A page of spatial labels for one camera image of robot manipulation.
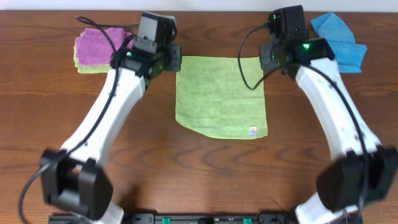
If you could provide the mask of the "light green microfiber cloth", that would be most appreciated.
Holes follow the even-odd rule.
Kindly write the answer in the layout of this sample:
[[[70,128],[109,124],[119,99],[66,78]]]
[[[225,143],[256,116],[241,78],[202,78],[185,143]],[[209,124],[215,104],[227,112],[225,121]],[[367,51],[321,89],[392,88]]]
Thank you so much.
[[[259,58],[184,56],[176,76],[175,119],[210,138],[268,135]]]

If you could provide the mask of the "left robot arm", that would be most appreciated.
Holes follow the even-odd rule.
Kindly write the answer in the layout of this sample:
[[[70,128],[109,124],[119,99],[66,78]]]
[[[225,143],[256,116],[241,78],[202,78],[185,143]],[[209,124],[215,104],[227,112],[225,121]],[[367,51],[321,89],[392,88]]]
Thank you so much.
[[[40,158],[44,202],[76,215],[84,223],[122,223],[124,210],[113,203],[113,185],[105,173],[117,135],[150,81],[163,71],[178,72],[178,44],[132,38],[122,45],[100,94],[77,130],[59,151],[46,149]]]

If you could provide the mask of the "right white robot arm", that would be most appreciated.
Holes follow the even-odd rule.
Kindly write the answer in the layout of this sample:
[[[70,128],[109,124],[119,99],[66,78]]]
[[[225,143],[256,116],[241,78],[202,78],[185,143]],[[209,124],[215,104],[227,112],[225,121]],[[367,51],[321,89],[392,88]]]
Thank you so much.
[[[386,198],[397,174],[397,149],[369,129],[342,81],[325,39],[271,33],[260,47],[261,67],[282,69],[302,89],[325,133],[332,163],[316,189],[294,210],[296,223],[362,223],[365,206]]]

